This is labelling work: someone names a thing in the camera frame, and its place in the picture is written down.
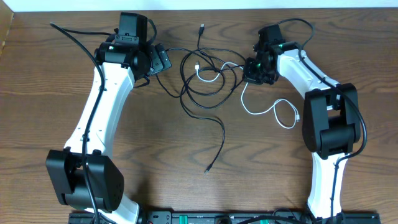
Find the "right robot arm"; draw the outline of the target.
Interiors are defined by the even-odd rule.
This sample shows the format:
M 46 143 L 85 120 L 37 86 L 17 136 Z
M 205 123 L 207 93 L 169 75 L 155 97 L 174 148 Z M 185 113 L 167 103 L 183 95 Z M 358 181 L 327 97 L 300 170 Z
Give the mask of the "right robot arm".
M 323 73 L 297 42 L 286 41 L 278 24 L 258 32 L 256 56 L 243 68 L 246 83 L 273 85 L 287 79 L 304 99 L 302 136 L 312 153 L 312 186 L 307 215 L 314 223 L 341 223 L 340 192 L 353 146 L 365 138 L 357 90 Z

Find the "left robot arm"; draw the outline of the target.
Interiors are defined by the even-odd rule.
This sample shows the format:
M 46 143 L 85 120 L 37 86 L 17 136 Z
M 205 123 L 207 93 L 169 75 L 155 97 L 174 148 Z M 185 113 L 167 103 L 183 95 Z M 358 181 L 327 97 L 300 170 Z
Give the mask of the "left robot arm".
M 170 59 L 147 30 L 146 16 L 123 12 L 119 27 L 88 54 L 93 84 L 80 120 L 62 150 L 45 165 L 59 203 L 83 210 L 85 223 L 145 223 L 137 202 L 124 194 L 124 177 L 113 163 L 113 142 L 124 103 L 140 79 L 170 68 Z

